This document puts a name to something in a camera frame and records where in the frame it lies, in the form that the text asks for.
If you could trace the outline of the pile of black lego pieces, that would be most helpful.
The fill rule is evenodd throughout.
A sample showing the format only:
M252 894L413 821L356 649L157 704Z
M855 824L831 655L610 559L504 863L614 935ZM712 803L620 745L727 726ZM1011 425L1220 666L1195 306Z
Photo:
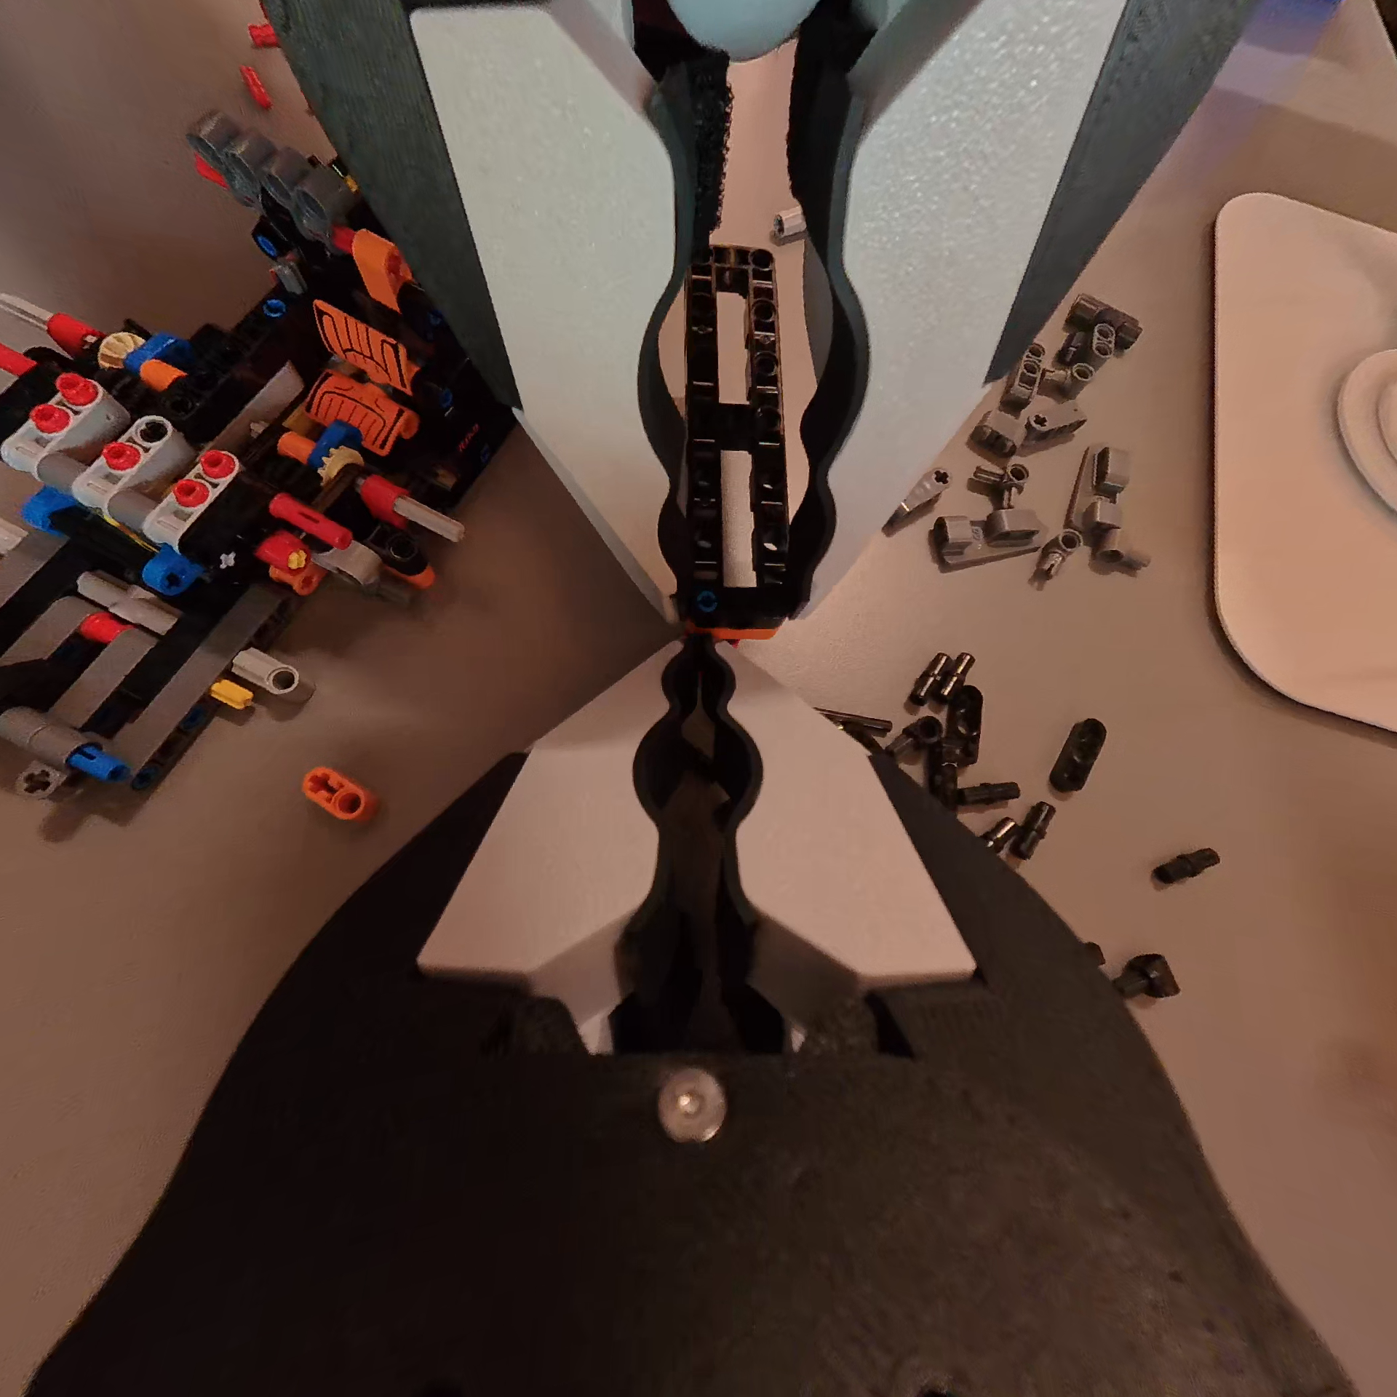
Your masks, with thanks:
M963 783L981 756L984 737L984 693L969 682L973 666L970 652L934 654L907 692L909 717L900 727L847 709L818 707L815 711L871 755L882 753L897 765L920 759L929 795L948 812L1007 809L1022 796L1017 783ZM1083 792L1107 739L1108 727L1098 718L1071 724L1048 775L1051 792L1057 796ZM1022 863L1042 846L1055 815L1054 800L1041 799L1022 817L1003 814L979 840L992 853Z

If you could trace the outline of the pile of grey lego pieces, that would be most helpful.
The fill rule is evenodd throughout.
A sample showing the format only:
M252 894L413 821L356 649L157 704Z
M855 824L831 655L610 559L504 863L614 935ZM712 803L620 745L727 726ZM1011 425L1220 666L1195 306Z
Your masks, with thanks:
M1129 537L1123 498L1132 482L1129 453L1107 443L1086 444L1063 522L1048 529L1023 503L1027 459L1073 444L1088 424L1083 394L1101 372L1140 340L1143 324L1126 309L1080 293L1064 320L1064 337L1049 353L1033 340L1004 377L998 399L969 430L976 463L969 485L989 503L981 517L940 515L929 545L945 572L1033 554L1039 583L1055 578L1074 556L1135 576L1151 557Z

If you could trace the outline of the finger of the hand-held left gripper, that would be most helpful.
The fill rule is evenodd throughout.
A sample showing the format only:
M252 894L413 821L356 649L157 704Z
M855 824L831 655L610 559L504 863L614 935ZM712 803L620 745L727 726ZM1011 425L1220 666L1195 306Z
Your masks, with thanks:
M627 578L674 619L670 490L640 352L673 301L671 151L630 3L410 10L522 428Z
M849 75L841 227L821 259L862 314L865 372L835 434L834 532L805 613L982 400L1124 4L853 9L875 32Z

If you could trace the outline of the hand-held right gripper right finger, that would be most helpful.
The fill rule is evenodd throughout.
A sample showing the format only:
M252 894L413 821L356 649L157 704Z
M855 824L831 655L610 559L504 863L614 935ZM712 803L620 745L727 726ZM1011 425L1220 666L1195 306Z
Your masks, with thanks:
M973 957L872 755L742 651L726 714L759 758L736 828L748 981L793 1026L868 992L963 984Z

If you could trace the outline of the black lego frame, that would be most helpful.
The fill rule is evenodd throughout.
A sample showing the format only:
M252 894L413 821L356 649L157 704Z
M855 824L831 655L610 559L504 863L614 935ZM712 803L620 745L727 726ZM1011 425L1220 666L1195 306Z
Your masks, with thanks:
M724 400L720 311L740 317L742 375ZM790 481L774 254L712 245L684 286L684 482L689 570L680 589L687 620L736 627L781 626L789 617ZM724 454L746 465L749 520L736 525L753 578L724 567Z

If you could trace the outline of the orange lego connector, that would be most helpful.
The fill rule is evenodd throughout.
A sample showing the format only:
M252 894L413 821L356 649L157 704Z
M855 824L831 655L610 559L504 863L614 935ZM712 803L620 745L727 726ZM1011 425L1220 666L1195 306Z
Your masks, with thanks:
M366 822L378 811L378 797L333 767L309 770L300 783L305 799L341 822Z

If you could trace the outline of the multicoloured lego model assembly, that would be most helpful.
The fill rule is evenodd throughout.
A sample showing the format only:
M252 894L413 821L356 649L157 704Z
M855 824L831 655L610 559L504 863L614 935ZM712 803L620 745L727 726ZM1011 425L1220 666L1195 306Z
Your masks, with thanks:
M273 648L324 583L410 602L514 428L341 160L212 110L199 176L255 215L232 327L98 330L4 296L3 762L16 790L144 795L218 708L302 702Z

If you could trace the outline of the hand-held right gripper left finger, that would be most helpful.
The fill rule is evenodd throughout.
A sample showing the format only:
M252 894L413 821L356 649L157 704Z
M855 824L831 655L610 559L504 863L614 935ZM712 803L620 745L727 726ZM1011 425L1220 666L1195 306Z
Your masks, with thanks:
M428 976L560 1001L586 1050L638 987L626 929L660 875L658 819L686 770L698 690L673 641L528 752L418 954Z

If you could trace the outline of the white plastic tray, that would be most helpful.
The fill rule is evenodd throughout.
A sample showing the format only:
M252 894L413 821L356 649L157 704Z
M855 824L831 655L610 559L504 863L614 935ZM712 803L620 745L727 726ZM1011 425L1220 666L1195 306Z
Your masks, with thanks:
M1395 729L1394 232L1253 192L1214 226L1214 602L1269 689Z

